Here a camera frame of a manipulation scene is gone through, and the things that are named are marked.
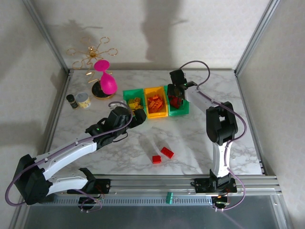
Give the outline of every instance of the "gold base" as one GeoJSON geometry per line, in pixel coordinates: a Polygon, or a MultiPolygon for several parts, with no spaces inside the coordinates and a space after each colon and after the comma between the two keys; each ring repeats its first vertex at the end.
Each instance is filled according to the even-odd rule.
{"type": "Polygon", "coordinates": [[[111,94],[111,95],[109,95],[108,97],[105,97],[105,98],[100,98],[100,97],[97,97],[97,96],[95,96],[95,95],[93,95],[93,96],[94,96],[96,99],[99,99],[99,100],[106,100],[106,99],[112,98],[114,95],[115,95],[115,93],[114,93],[114,94],[111,94]]]}

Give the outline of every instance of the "lego brick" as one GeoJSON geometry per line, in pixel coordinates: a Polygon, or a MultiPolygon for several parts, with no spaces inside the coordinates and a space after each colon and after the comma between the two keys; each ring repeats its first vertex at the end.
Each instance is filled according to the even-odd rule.
{"type": "Polygon", "coordinates": [[[155,101],[151,101],[150,104],[148,105],[148,109],[151,109],[155,103],[156,103],[155,101]]]}
{"type": "Polygon", "coordinates": [[[161,156],[160,156],[160,155],[153,156],[152,159],[153,159],[153,160],[152,160],[152,163],[153,163],[153,164],[159,164],[159,163],[162,162],[161,156]]]}
{"type": "Polygon", "coordinates": [[[171,150],[169,150],[168,148],[166,148],[166,147],[162,148],[161,153],[163,153],[169,159],[171,159],[173,157],[173,155],[174,155],[174,153],[171,150]]]}
{"type": "Polygon", "coordinates": [[[138,103],[128,104],[128,106],[129,106],[131,109],[137,109],[138,105],[139,105],[138,103]]]}
{"type": "Polygon", "coordinates": [[[140,99],[140,98],[135,98],[134,101],[135,101],[136,103],[139,103],[139,102],[141,101],[141,99],[140,99]]]}
{"type": "Polygon", "coordinates": [[[129,105],[129,104],[133,104],[133,103],[134,103],[134,99],[130,99],[130,100],[128,100],[127,104],[129,105]]]}

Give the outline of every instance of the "marble surface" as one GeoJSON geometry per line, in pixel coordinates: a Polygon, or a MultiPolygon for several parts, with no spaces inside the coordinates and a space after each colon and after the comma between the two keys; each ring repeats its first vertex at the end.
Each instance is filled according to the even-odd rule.
{"type": "MultiPolygon", "coordinates": [[[[113,98],[102,101],[91,94],[92,84],[87,83],[85,72],[74,71],[67,93],[87,92],[91,106],[73,110],[64,101],[51,149],[71,141],[90,125],[108,117],[111,111],[108,103],[121,101],[123,90],[157,87],[171,82],[169,71],[113,71],[119,90],[113,98]]],[[[207,71],[184,72],[188,80],[196,83],[207,76],[207,71]]],[[[210,80],[201,89],[219,101],[230,101],[234,110],[246,118],[233,71],[212,71],[210,80]]],[[[243,125],[238,119],[237,124],[238,136],[243,131],[243,125]]],[[[205,125],[205,115],[190,104],[188,115],[147,119],[141,126],[128,130],[127,139],[76,160],[60,173],[86,167],[93,174],[208,174],[213,148],[205,125]],[[160,153],[164,146],[175,153],[171,160],[160,153]],[[153,155],[161,155],[162,163],[153,165],[153,155]]],[[[233,143],[230,168],[236,174],[262,173],[250,131],[233,143]]]]}

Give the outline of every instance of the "aluminum frame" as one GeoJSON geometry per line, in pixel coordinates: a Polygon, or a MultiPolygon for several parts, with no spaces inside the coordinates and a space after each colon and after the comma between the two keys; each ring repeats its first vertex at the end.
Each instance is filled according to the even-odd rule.
{"type": "MultiPolygon", "coordinates": [[[[158,197],[165,197],[167,192],[174,192],[175,196],[186,198],[208,198],[209,196],[216,196],[214,194],[196,193],[194,187],[190,183],[195,178],[207,178],[207,175],[95,175],[96,178],[111,179],[111,188],[107,198],[116,199],[113,204],[109,201],[109,205],[116,206],[119,203],[128,204],[128,199],[144,199],[150,197],[152,199],[158,199],[158,197]]],[[[274,206],[275,216],[278,221],[279,228],[292,228],[288,212],[285,207],[285,202],[282,196],[278,180],[276,176],[264,176],[264,175],[240,175],[239,178],[245,185],[246,195],[248,196],[261,196],[267,195],[271,198],[274,206]]],[[[242,196],[243,188],[241,184],[236,180],[237,193],[233,196],[242,196]]],[[[71,206],[78,203],[78,199],[83,197],[79,194],[67,194],[62,192],[57,195],[60,202],[46,203],[48,206],[71,206]]],[[[33,206],[23,205],[19,209],[19,216],[16,217],[15,223],[11,224],[10,229],[23,228],[30,208],[35,206],[41,206],[36,204],[33,206]]],[[[151,203],[150,205],[160,205],[160,202],[151,203]]]]}
{"type": "Polygon", "coordinates": [[[240,59],[238,62],[236,68],[235,68],[235,73],[236,75],[240,75],[242,72],[243,68],[247,64],[251,54],[253,53],[255,47],[257,46],[259,40],[261,39],[266,27],[269,24],[270,19],[272,18],[272,15],[274,14],[278,4],[280,3],[281,0],[270,0],[268,3],[268,6],[266,10],[264,11],[260,21],[258,22],[258,25],[240,59]]]}
{"type": "Polygon", "coordinates": [[[66,74],[68,74],[69,69],[68,69],[62,55],[58,51],[58,48],[56,47],[55,43],[53,42],[53,39],[51,38],[49,31],[47,30],[41,17],[39,16],[38,11],[35,9],[34,4],[32,3],[31,0],[22,0],[22,1],[24,3],[25,7],[27,8],[30,16],[32,17],[33,21],[35,22],[37,28],[39,29],[40,33],[42,34],[44,40],[46,41],[46,43],[50,47],[51,51],[55,55],[55,58],[57,59],[58,63],[60,64],[61,68],[66,72],[66,74]]]}
{"type": "Polygon", "coordinates": [[[244,97],[242,86],[241,86],[241,84],[239,82],[239,78],[237,77],[236,74],[235,74],[235,78],[236,78],[238,90],[239,90],[239,93],[240,93],[240,96],[241,96],[241,99],[242,99],[242,102],[243,102],[243,105],[244,105],[244,110],[245,110],[247,121],[248,121],[248,124],[249,124],[249,129],[250,129],[250,132],[251,132],[251,135],[252,135],[252,138],[253,138],[253,143],[254,143],[254,146],[255,146],[256,154],[257,154],[259,163],[261,164],[262,174],[268,175],[268,171],[266,171],[266,166],[265,166],[264,160],[262,159],[262,148],[261,148],[261,145],[259,144],[257,131],[256,131],[255,126],[253,125],[253,121],[252,121],[253,118],[251,116],[251,113],[249,112],[247,102],[246,102],[246,99],[244,97]]]}

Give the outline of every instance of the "gold jewelry holder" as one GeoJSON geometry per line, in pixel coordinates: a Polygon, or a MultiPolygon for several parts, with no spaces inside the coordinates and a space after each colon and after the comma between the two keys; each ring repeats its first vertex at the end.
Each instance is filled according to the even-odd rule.
{"type": "Polygon", "coordinates": [[[81,61],[74,62],[72,64],[72,68],[75,70],[79,70],[79,69],[84,68],[85,66],[88,67],[88,71],[86,72],[86,75],[91,75],[90,79],[88,80],[88,83],[92,83],[94,81],[99,81],[99,79],[97,79],[97,78],[92,79],[95,74],[94,69],[92,69],[92,67],[93,67],[92,60],[93,59],[95,59],[96,61],[103,60],[104,58],[101,57],[101,55],[104,53],[107,53],[110,56],[115,56],[116,54],[118,54],[118,50],[115,48],[111,48],[107,51],[102,51],[102,52],[99,51],[99,47],[102,44],[106,44],[106,43],[110,42],[109,37],[102,37],[100,39],[99,45],[96,48],[93,45],[90,45],[90,40],[91,40],[91,37],[83,37],[80,40],[81,43],[88,45],[88,50],[86,52],[81,52],[79,50],[76,50],[75,48],[71,48],[66,51],[67,55],[69,55],[69,56],[74,56],[77,53],[86,55],[86,58],[82,59],[81,61]]]}

